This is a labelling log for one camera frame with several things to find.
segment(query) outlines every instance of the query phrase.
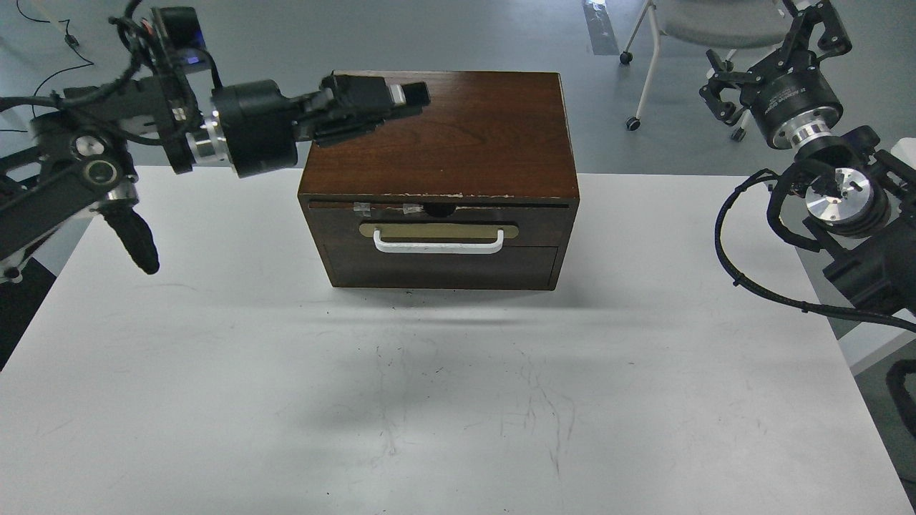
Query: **wooden drawer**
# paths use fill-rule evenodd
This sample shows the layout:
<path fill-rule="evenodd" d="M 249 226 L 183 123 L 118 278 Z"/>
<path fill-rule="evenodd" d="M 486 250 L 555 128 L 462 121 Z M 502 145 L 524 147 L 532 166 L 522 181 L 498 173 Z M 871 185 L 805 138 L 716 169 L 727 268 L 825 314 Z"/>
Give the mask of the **wooden drawer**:
<path fill-rule="evenodd" d="M 450 205 L 447 216 L 432 216 L 422 204 L 311 202 L 303 206 L 316 241 L 329 244 L 364 243 L 361 225 L 461 224 L 510 225 L 518 235 L 505 241 L 506 247 L 558 247 L 569 236 L 575 210 L 568 205 Z"/>
<path fill-rule="evenodd" d="M 331 284 L 363 288 L 552 290 L 556 247 L 503 247 L 495 254 L 385 254 L 372 240 L 319 250 Z"/>

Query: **table surface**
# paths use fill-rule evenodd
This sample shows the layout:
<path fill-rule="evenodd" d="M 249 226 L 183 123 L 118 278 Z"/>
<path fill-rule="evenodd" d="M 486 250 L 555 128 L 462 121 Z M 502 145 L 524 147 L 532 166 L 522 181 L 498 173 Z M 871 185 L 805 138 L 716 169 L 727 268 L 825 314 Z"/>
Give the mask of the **table surface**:
<path fill-rule="evenodd" d="M 733 288 L 735 178 L 580 176 L 553 292 L 336 290 L 300 173 L 143 168 L 0 374 L 4 513 L 912 513 L 825 319 Z M 742 199 L 726 246 L 812 298 Z"/>

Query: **black cable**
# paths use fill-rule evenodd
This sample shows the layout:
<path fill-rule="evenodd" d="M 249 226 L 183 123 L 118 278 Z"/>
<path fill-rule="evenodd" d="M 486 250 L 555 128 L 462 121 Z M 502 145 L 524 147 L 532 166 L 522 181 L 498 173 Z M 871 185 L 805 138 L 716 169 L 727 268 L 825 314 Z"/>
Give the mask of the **black cable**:
<path fill-rule="evenodd" d="M 747 178 L 746 181 L 742 182 L 740 186 L 735 188 L 735 190 L 728 196 L 728 198 L 725 200 L 725 203 L 722 205 L 722 208 L 719 210 L 719 215 L 715 218 L 715 254 L 719 258 L 719 263 L 722 264 L 722 268 L 724 268 L 728 275 L 735 280 L 733 284 L 735 286 L 741 286 L 742 288 L 768 301 L 773 301 L 779 304 L 797 308 L 800 309 L 801 312 L 814 312 L 827 317 L 852 320 L 856 322 L 880 323 L 893 327 L 899 327 L 900 329 L 916 333 L 916 323 L 908 322 L 897 317 L 888 316 L 883 313 L 869 312 L 854 308 L 844 308 L 840 306 L 829 306 L 805 301 L 796 301 L 788 297 L 783 297 L 775 291 L 767 290 L 763 286 L 760 286 L 753 280 L 749 279 L 731 262 L 731 260 L 728 259 L 728 256 L 725 254 L 725 249 L 722 247 L 722 226 L 725 223 L 725 215 L 728 213 L 728 210 L 730 210 L 732 206 L 735 205 L 735 202 L 737 201 L 738 197 L 741 196 L 741 193 L 747 191 L 747 189 L 751 186 L 760 184 L 761 182 L 773 181 L 778 177 L 779 176 L 770 170 L 761 170 L 751 175 L 749 178 Z"/>
<path fill-rule="evenodd" d="M 890 399 L 897 407 L 903 427 L 916 438 L 916 400 L 907 391 L 907 376 L 916 374 L 916 359 L 901 359 L 890 366 L 884 377 Z"/>
<path fill-rule="evenodd" d="M 19 2 L 20 2 L 20 0 L 16 0 L 16 10 L 19 11 L 19 14 L 22 15 L 23 18 L 25 18 L 25 19 L 27 19 L 27 20 L 29 20 L 29 21 L 34 21 L 34 22 L 36 22 L 36 23 L 51 23 L 51 20 L 49 20 L 49 19 L 38 19 L 38 18 L 34 18 L 34 17 L 32 17 L 32 16 L 27 15 L 26 13 L 24 13 L 24 12 L 22 11 L 22 6 L 19 4 Z M 45 83 L 47 83 L 48 81 L 50 81 L 50 80 L 53 79 L 54 77 L 60 75 L 61 73 L 64 73 L 65 71 L 78 70 L 78 69 L 80 69 L 80 68 L 86 68 L 86 67 L 88 67 L 88 66 L 93 66 L 93 65 L 95 65 L 94 62 L 92 62 L 91 60 L 86 59 L 86 58 L 76 49 L 76 47 L 79 45 L 79 42 L 77 42 L 76 38 L 70 33 L 70 19 L 67 18 L 67 19 L 58 20 L 58 23 L 64 24 L 64 26 L 63 26 L 63 29 L 64 29 L 64 41 L 67 43 L 67 46 L 68 46 L 71 50 L 73 50 L 73 53 L 76 54 L 76 57 L 80 58 L 80 60 L 83 61 L 83 64 L 81 64 L 81 65 L 79 65 L 79 66 L 71 66 L 71 67 L 69 67 L 69 68 L 64 68 L 63 70 L 55 71 L 54 73 L 52 73 L 51 75 L 49 75 L 48 78 L 46 78 L 44 81 L 41 81 L 41 83 L 38 85 L 37 88 L 35 88 L 35 91 L 32 93 L 32 96 L 35 96 L 35 95 L 38 94 L 38 90 L 41 89 L 41 86 L 45 85 Z M 32 117 L 34 118 L 35 116 L 37 116 L 37 115 L 35 114 L 35 105 L 32 104 Z"/>
<path fill-rule="evenodd" d="M 139 3 L 140 0 L 132 0 L 131 3 L 128 4 L 125 12 L 133 13 Z M 130 51 L 130 64 L 127 66 L 124 72 L 118 76 L 117 79 L 115 79 L 113 82 L 103 84 L 99 88 L 95 89 L 92 93 L 88 93 L 84 96 L 73 99 L 61 98 L 56 93 L 52 93 L 51 96 L 48 97 L 33 95 L 30 97 L 17 96 L 0 98 L 0 112 L 19 105 L 42 105 L 46 107 L 54 107 L 59 110 L 72 109 L 74 107 L 80 107 L 101 101 L 124 86 L 124 84 L 126 84 L 127 81 L 129 81 L 140 70 L 142 61 L 145 59 L 141 42 L 148 42 L 150 36 L 132 19 L 109 17 L 108 22 L 113 25 L 117 25 L 119 30 L 124 30 L 126 33 L 131 35 L 128 48 Z"/>
<path fill-rule="evenodd" d="M 134 134 L 130 131 L 126 131 L 123 128 L 121 128 L 120 126 L 118 126 L 118 124 L 110 122 L 105 119 L 102 119 L 96 115 L 93 115 L 92 113 L 83 111 L 80 108 L 74 108 L 73 110 L 80 113 L 80 115 L 83 115 L 83 116 L 86 116 L 87 118 L 92 119 L 95 123 L 99 124 L 100 126 L 104 126 L 106 130 L 108 130 L 115 136 L 122 137 L 126 139 L 127 141 L 133 141 L 134 143 L 137 143 L 139 145 L 148 145 L 151 147 L 157 147 L 167 141 L 182 138 L 184 137 L 184 134 L 186 132 L 189 132 L 192 129 L 197 128 L 197 125 L 194 123 L 194 118 L 189 117 L 188 119 L 186 119 L 184 122 L 181 123 L 181 125 L 178 127 L 178 129 L 175 130 L 175 132 L 169 134 L 166 137 L 143 137 L 143 136 Z"/>
<path fill-rule="evenodd" d="M 216 89 L 222 88 L 223 80 L 220 79 L 220 72 L 216 69 L 216 60 L 207 50 L 198 49 L 198 51 L 203 54 L 203 57 L 207 60 L 207 65 L 210 66 L 210 80 L 213 82 L 213 87 Z"/>

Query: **gray floor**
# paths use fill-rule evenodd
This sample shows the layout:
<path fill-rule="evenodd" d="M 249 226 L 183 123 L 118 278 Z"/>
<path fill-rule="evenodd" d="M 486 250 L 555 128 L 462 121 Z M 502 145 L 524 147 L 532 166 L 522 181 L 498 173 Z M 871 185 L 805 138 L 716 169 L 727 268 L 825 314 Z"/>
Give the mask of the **gray floor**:
<path fill-rule="evenodd" d="M 900 474 L 900 477 L 916 481 L 916 439 L 900 422 L 900 417 L 884 382 L 890 366 L 900 359 L 916 359 L 916 342 L 906 345 L 856 376 L 856 383 L 878 427 L 881 439 L 884 440 L 884 445 L 889 450 L 890 459 L 894 462 L 897 473 Z M 914 388 L 916 378 L 910 376 L 907 386 L 910 393 L 916 390 Z M 916 506 L 916 485 L 909 483 L 904 487 L 910 496 L 910 502 Z"/>
<path fill-rule="evenodd" d="M 28 0 L 22 4 L 30 15 L 39 16 Z M 72 18 L 71 32 L 80 40 L 81 52 L 98 64 L 58 76 L 43 93 L 107 82 L 120 72 L 126 54 L 105 20 L 124 4 L 124 0 L 44 0 L 57 16 Z M 179 4 L 198 9 L 208 46 L 227 84 L 272 78 L 281 91 L 293 95 L 312 91 L 334 69 L 558 71 L 579 172 L 743 176 L 760 168 L 782 170 L 791 163 L 790 152 L 767 148 L 756 129 L 740 144 L 727 139 L 730 129 L 713 119 L 697 95 L 708 68 L 704 49 L 670 38 L 662 42 L 643 127 L 627 132 L 624 121 L 635 111 L 649 64 L 649 32 L 644 29 L 638 35 L 632 50 L 636 58 L 629 67 L 621 67 L 615 55 L 594 55 L 581 0 L 191 0 Z M 837 130 L 872 125 L 888 148 L 901 137 L 916 136 L 912 115 L 916 31 L 911 30 L 916 25 L 916 2 L 835 0 L 834 4 L 854 46 L 848 55 L 823 66 L 845 106 Z M 619 44 L 625 42 L 640 5 L 641 0 L 606 0 Z M 138 12 L 146 13 L 148 7 L 142 5 Z M 736 60 L 738 68 L 757 55 L 750 52 Z M 11 1 L 0 3 L 0 94 L 31 93 L 50 73 L 78 63 L 53 27 L 26 21 Z M 201 99 L 207 97 L 204 79 L 194 80 Z M 0 128 L 25 128 L 30 117 L 25 108 L 4 113 Z M 27 135 L 0 134 L 0 153 L 24 148 L 28 142 Z M 300 147 L 300 165 L 306 149 L 307 145 Z M 157 148 L 134 146 L 132 151 L 138 164 L 167 164 Z M 139 187 L 142 195 L 142 181 Z M 677 223 L 676 213 L 671 213 L 671 221 Z M 66 257 L 74 242 L 75 236 L 63 237 L 55 258 Z M 826 258 L 808 253 L 801 257 L 821 298 L 841 301 L 820 277 Z M 848 325 L 836 324 L 834 329 L 842 334 Z M 913 348 L 910 344 L 901 352 Z M 868 396 L 882 391 L 879 375 L 858 378 Z M 886 403 L 869 404 L 884 434 L 882 424 L 893 424 L 894 418 L 881 411 Z M 898 452 L 893 448 L 896 440 L 886 442 L 892 454 Z M 901 447 L 900 452 L 913 456 L 911 448 Z"/>

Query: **white handle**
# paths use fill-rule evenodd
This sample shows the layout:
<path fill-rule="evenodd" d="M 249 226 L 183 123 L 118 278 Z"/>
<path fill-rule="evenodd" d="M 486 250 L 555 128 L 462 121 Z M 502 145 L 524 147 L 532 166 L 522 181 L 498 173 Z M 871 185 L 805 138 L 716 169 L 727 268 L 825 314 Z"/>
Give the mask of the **white handle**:
<path fill-rule="evenodd" d="M 417 243 L 382 241 L 381 229 L 372 233 L 376 248 L 392 254 L 495 254 L 503 247 L 503 230 L 496 231 L 492 243 Z"/>

